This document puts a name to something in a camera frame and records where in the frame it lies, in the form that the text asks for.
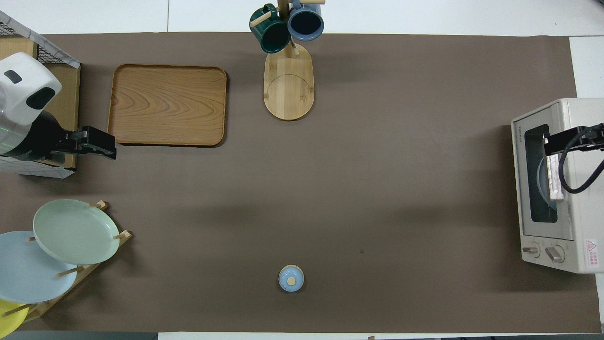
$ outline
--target dark green mug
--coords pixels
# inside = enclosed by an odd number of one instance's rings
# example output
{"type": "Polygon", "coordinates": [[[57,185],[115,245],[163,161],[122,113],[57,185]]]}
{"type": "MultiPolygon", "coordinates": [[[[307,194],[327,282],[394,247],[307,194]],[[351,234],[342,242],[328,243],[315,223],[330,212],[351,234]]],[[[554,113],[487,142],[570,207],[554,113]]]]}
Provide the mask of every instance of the dark green mug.
{"type": "Polygon", "coordinates": [[[279,18],[275,6],[272,4],[264,5],[252,14],[249,21],[252,22],[268,12],[271,12],[270,18],[249,29],[260,42],[260,47],[264,52],[277,53],[288,45],[291,35],[287,23],[279,18]]]}

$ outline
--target yellow plate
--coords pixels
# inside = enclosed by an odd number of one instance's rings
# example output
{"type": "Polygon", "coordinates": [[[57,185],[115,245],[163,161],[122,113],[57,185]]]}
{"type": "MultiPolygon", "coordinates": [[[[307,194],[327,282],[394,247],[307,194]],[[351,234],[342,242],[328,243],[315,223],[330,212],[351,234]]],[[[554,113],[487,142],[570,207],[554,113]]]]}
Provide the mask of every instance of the yellow plate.
{"type": "Polygon", "coordinates": [[[13,333],[13,331],[23,323],[23,320],[25,320],[25,317],[30,309],[26,308],[7,316],[2,316],[2,314],[21,305],[23,304],[16,304],[13,302],[0,300],[0,339],[4,338],[10,333],[13,333]]]}

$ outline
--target mug rack base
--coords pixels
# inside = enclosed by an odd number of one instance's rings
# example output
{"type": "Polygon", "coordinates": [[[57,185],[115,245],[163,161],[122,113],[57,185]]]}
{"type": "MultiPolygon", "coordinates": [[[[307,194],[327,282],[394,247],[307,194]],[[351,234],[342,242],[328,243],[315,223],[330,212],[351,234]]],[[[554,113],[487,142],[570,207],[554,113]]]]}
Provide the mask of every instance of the mug rack base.
{"type": "Polygon", "coordinates": [[[265,62],[264,101],[271,114],[282,120],[296,120],[315,102],[315,76],[308,51],[295,44],[269,54],[265,62]]]}

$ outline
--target toaster oven window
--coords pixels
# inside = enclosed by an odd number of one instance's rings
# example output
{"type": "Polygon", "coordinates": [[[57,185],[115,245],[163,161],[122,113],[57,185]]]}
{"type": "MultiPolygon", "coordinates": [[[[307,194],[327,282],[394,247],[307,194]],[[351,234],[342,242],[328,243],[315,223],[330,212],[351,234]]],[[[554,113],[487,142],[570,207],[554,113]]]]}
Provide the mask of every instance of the toaster oven window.
{"type": "Polygon", "coordinates": [[[527,153],[528,197],[530,215],[534,222],[555,223],[558,221],[556,203],[548,196],[548,181],[544,161],[543,138],[550,136],[547,124],[537,126],[524,133],[527,153]]]}

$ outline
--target mug handle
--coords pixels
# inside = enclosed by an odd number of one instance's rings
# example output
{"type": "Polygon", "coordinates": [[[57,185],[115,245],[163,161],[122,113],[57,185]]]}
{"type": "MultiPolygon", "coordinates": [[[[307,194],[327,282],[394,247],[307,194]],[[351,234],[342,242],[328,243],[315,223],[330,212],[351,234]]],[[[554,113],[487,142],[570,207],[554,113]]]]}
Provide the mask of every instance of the mug handle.
{"type": "Polygon", "coordinates": [[[278,18],[278,12],[277,9],[275,8],[275,5],[273,4],[266,4],[263,8],[263,11],[265,13],[271,12],[271,19],[277,19],[278,18]]]}

